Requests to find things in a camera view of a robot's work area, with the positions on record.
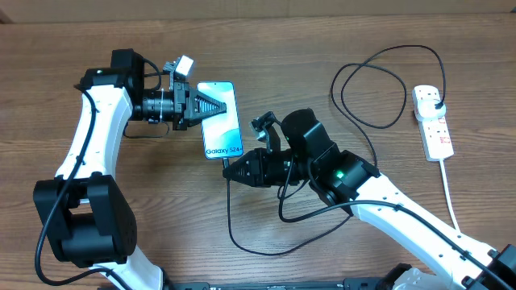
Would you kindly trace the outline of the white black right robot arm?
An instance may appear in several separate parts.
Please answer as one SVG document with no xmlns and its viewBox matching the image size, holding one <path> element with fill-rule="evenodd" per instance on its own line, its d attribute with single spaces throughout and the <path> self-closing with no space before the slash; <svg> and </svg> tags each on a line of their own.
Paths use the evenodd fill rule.
<svg viewBox="0 0 516 290">
<path fill-rule="evenodd" d="M 325 203 L 324 212 L 342 209 L 375 226 L 407 249 L 431 271 L 398 264 L 379 281 L 379 289 L 513 289 L 515 248 L 497 251 L 450 227 L 412 201 L 365 159 L 341 151 L 312 109 L 296 110 L 280 123 L 289 144 L 282 150 L 268 112 L 251 122 L 265 148 L 232 164 L 223 177 L 251 187 L 287 188 L 306 182 Z"/>
</svg>

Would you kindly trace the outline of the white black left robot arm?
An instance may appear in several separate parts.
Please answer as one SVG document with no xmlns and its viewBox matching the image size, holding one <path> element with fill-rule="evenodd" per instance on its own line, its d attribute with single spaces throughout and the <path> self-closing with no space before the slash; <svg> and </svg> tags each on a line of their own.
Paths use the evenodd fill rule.
<svg viewBox="0 0 516 290">
<path fill-rule="evenodd" d="M 43 224 L 37 249 L 50 246 L 57 260 L 79 267 L 82 276 L 99 273 L 119 289 L 173 286 L 138 248 L 135 215 L 115 180 L 127 124 L 164 123 L 184 131 L 227 110 L 189 85 L 188 56 L 153 69 L 155 77 L 169 77 L 168 89 L 146 87 L 148 65 L 134 50 L 118 49 L 109 67 L 85 72 L 77 84 L 82 109 L 69 152 L 56 175 L 33 191 Z"/>
</svg>

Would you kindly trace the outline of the white power strip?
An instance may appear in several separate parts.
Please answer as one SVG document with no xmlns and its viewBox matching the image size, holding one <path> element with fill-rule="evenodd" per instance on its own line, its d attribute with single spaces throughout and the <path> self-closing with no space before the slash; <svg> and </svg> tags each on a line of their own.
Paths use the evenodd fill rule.
<svg viewBox="0 0 516 290">
<path fill-rule="evenodd" d="M 412 90 L 414 105 L 417 99 L 441 101 L 439 90 L 431 85 L 415 86 Z M 422 136 L 423 150 L 428 161 L 440 162 L 454 155 L 445 115 L 442 118 L 426 122 L 418 121 L 418 128 Z"/>
</svg>

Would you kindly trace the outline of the blue Galaxy smartphone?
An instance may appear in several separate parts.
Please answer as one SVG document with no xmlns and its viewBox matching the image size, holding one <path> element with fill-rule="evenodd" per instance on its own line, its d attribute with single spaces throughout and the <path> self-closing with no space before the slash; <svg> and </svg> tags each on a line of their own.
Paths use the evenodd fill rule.
<svg viewBox="0 0 516 290">
<path fill-rule="evenodd" d="M 241 156 L 243 143 L 234 85 L 229 81 L 209 81 L 198 83 L 197 89 L 227 105 L 226 113 L 202 121 L 205 157 L 215 160 Z"/>
</svg>

